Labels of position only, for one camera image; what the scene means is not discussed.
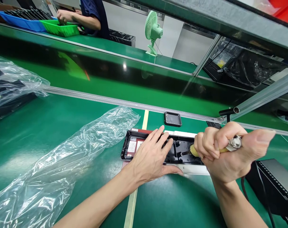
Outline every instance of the shelf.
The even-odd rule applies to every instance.
[[[288,27],[226,0],[132,1],[288,59]]]

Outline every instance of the fan stand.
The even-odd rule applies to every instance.
[[[151,45],[149,44],[148,47],[150,48],[150,51],[146,51],[146,54],[152,55],[154,57],[157,57],[157,51],[153,47],[155,43],[155,40],[151,39]]]

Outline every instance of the black cable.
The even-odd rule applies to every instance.
[[[160,49],[159,49],[159,47],[157,46],[157,44],[156,44],[156,47],[157,47],[157,48],[158,48],[158,50],[160,51],[161,55],[163,55],[163,54],[162,54],[162,52],[161,52],[161,50],[160,50]]]
[[[228,46],[228,44],[230,43],[230,41],[225,45],[225,47],[223,48],[223,50],[222,51],[224,51],[225,50],[225,48]],[[216,57],[214,57],[206,66],[208,66],[209,64],[211,64],[211,62],[212,61],[214,61],[221,53],[222,53],[222,51],[220,51],[220,53],[219,54],[217,54],[217,56]]]
[[[245,176],[241,178],[241,186],[242,186],[242,190],[243,190],[244,196],[247,199],[247,201],[249,202],[249,199],[248,199],[248,196],[247,196],[247,193],[246,193],[246,190],[245,190],[244,182],[245,182]]]
[[[268,203],[268,200],[267,200],[265,186],[264,186],[264,183],[263,183],[261,174],[260,174],[260,170],[259,170],[259,167],[258,167],[258,163],[257,163],[256,161],[255,161],[255,166],[257,167],[258,174],[259,174],[259,177],[260,177],[262,186],[263,186],[265,204],[266,204],[267,212],[268,212],[268,215],[269,215],[269,218],[270,218],[270,221],[271,221],[271,225],[272,225],[273,228],[276,228],[276,226],[275,226],[275,224],[274,224],[274,221],[273,221],[273,216],[272,216],[271,211],[270,211],[269,203]]]

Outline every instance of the sticker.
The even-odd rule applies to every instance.
[[[140,145],[143,143],[144,141],[138,141],[138,144],[137,144],[137,149],[136,151],[138,151],[138,149],[140,148]]]
[[[134,152],[137,145],[136,141],[130,141],[127,152]]]

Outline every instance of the blue plastic tray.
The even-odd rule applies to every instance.
[[[10,25],[14,25],[20,28],[28,29],[35,32],[45,32],[46,29],[40,21],[31,21],[23,18],[15,17],[12,15],[5,14],[0,11],[2,18]]]

